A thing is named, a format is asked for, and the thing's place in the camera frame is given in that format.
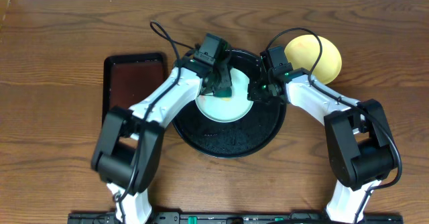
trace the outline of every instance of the yellow bowl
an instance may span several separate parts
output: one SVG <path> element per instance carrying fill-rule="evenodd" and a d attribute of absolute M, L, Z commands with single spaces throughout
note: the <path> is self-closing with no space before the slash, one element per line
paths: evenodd
<path fill-rule="evenodd" d="M 322 42 L 323 51 L 313 75 L 321 83 L 328 84 L 340 73 L 341 55 L 332 42 L 320 36 L 319 38 Z M 319 43 L 313 35 L 299 36 L 289 42 L 284 53 L 294 69 L 302 67 L 310 70 L 319 55 Z"/>

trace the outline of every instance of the round black tray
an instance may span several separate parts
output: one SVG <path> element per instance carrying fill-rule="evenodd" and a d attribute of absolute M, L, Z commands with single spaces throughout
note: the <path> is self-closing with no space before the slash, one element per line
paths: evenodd
<path fill-rule="evenodd" d="M 250 52 L 233 50 L 230 62 L 250 79 L 260 74 L 260 57 Z M 238 158 L 265 147 L 280 130 L 285 114 L 286 106 L 281 101 L 254 102 L 241 119 L 219 123 L 205 117 L 192 101 L 173 119 L 173 126 L 186 143 L 202 153 Z"/>

